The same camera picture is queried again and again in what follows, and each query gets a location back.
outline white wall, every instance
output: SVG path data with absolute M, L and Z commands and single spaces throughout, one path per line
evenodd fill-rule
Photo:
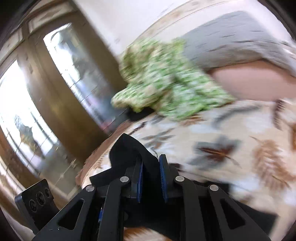
M 280 40 L 291 39 L 282 23 L 257 0 L 74 0 L 74 2 L 114 56 L 121 54 L 139 36 L 170 40 L 223 14 L 239 10 L 250 13 L 274 37 Z

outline gray fabric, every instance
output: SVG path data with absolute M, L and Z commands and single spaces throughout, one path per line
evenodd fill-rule
M 244 11 L 225 14 L 182 36 L 185 56 L 204 70 L 267 59 L 296 76 L 296 60 Z

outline pink cushion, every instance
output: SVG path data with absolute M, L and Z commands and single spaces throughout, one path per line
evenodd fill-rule
M 216 68 L 209 74 L 238 99 L 273 101 L 296 97 L 296 77 L 263 60 Z

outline glass door panel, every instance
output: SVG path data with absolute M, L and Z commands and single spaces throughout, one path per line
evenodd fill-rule
M 17 61 L 0 79 L 0 102 L 0 126 L 17 156 L 30 172 L 70 198 L 78 190 L 75 177 L 81 167 L 41 117 Z
M 111 134 L 126 120 L 124 110 L 112 107 L 110 101 L 116 91 L 87 54 L 72 24 L 51 31 L 43 41 L 75 97 L 97 125 Z

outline crumpled cloth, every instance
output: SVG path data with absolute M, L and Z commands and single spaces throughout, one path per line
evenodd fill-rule
M 202 70 L 182 55 L 184 42 L 143 40 L 124 52 L 120 73 L 127 88 L 115 94 L 114 107 L 130 106 L 135 112 L 150 106 L 171 120 L 186 119 L 234 100 Z

